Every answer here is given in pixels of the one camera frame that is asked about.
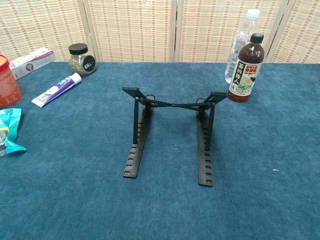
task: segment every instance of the woven screen panel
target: woven screen panel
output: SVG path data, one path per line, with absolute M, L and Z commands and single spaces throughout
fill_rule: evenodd
M 2 0 L 0 53 L 9 60 L 38 48 L 67 61 L 68 46 L 86 43 L 77 0 Z
M 281 0 L 184 0 L 179 61 L 226 62 L 251 8 L 260 10 L 264 46 L 280 5 Z
M 273 63 L 320 63 L 320 2 L 297 0 Z
M 171 0 L 88 2 L 102 62 L 173 61 Z

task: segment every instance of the brown bottle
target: brown bottle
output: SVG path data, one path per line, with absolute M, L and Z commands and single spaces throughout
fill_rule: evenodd
M 260 45 L 263 39 L 263 34 L 253 33 L 250 43 L 239 52 L 228 92 L 229 99 L 234 102 L 243 103 L 249 99 L 265 57 L 265 51 Z

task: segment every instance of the toothpaste box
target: toothpaste box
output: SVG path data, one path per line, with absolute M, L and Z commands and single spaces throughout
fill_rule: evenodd
M 56 60 L 54 51 L 42 47 L 10 61 L 10 69 L 17 80 L 54 60 Z

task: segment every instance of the orange container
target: orange container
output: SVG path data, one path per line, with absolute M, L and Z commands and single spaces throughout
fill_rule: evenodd
M 22 93 L 9 68 L 8 58 L 0 54 L 0 108 L 15 104 L 21 97 Z

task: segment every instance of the jar label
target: jar label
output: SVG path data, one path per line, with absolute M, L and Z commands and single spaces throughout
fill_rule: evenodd
M 86 56 L 83 60 L 83 68 L 87 72 L 91 72 L 93 69 L 95 69 L 96 60 L 93 56 L 89 55 Z
M 229 86 L 230 92 L 238 96 L 250 95 L 261 64 L 262 63 L 247 63 L 238 58 Z

